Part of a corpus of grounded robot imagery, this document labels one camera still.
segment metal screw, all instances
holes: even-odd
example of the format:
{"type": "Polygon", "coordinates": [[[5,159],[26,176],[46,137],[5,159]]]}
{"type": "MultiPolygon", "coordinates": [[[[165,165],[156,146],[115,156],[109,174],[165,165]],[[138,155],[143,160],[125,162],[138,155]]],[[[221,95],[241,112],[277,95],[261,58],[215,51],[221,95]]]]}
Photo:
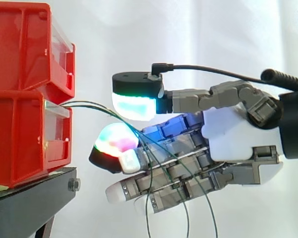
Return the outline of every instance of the metal screw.
{"type": "Polygon", "coordinates": [[[71,178],[69,180],[69,191],[78,192],[80,190],[80,179],[79,178],[71,178]]]}

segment black stand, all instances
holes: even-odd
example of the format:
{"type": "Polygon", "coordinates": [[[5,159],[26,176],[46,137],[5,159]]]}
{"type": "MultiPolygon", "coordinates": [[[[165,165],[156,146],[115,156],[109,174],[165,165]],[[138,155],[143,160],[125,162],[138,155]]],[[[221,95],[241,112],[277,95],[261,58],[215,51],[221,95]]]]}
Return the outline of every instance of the black stand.
{"type": "Polygon", "coordinates": [[[75,197],[76,168],[0,192],[0,238],[49,238],[54,215],[75,197]]]}

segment white backdrop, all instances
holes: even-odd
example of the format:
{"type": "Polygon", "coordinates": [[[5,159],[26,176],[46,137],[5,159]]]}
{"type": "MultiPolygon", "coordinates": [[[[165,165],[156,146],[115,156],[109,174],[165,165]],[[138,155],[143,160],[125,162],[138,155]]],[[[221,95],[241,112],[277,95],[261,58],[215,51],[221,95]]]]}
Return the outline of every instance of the white backdrop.
{"type": "MultiPolygon", "coordinates": [[[[267,67],[298,76],[298,0],[50,0],[76,44],[76,98],[111,105],[111,76],[149,70],[153,62],[200,64],[259,77],[267,67]]],[[[209,73],[165,75],[167,89],[209,88],[228,80],[209,73]]],[[[266,87],[272,94],[282,90],[266,87]]],[[[150,124],[166,119],[157,116],[150,124]]],[[[142,238],[145,217],[128,202],[107,203],[105,189],[123,178],[93,166],[89,153],[114,122],[75,109],[73,162],[81,178],[76,198],[57,214],[52,238],[142,238]]],[[[139,128],[147,123],[133,122],[139,128]]],[[[260,187],[229,186],[210,194],[220,238],[298,238],[298,161],[260,187]]],[[[191,238],[212,238],[204,197],[188,202],[191,238]]],[[[150,216],[153,238],[184,238],[183,206],[150,216]]]]}

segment illuminated sensor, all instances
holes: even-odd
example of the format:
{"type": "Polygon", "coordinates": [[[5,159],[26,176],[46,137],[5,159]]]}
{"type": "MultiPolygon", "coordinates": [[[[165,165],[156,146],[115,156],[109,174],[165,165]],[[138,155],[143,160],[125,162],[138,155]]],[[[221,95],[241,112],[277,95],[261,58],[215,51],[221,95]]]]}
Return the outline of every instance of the illuminated sensor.
{"type": "Polygon", "coordinates": [[[148,121],[156,114],[156,99],[122,96],[115,93],[112,99],[117,113],[127,119],[148,121]]]}
{"type": "Polygon", "coordinates": [[[124,123],[106,126],[98,136],[95,147],[100,152],[120,157],[123,152],[137,148],[139,139],[124,123]]]}

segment red plastic drawer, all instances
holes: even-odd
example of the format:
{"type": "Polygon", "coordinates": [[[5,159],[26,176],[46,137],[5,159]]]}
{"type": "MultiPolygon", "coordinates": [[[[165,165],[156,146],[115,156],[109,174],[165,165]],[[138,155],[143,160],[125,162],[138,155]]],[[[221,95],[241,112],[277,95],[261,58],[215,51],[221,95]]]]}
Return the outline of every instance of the red plastic drawer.
{"type": "Polygon", "coordinates": [[[72,112],[39,92],[0,91],[0,185],[38,179],[71,162],[72,112]]]}
{"type": "Polygon", "coordinates": [[[74,97],[75,47],[45,3],[0,2],[0,90],[33,90],[56,104],[74,97]]]}

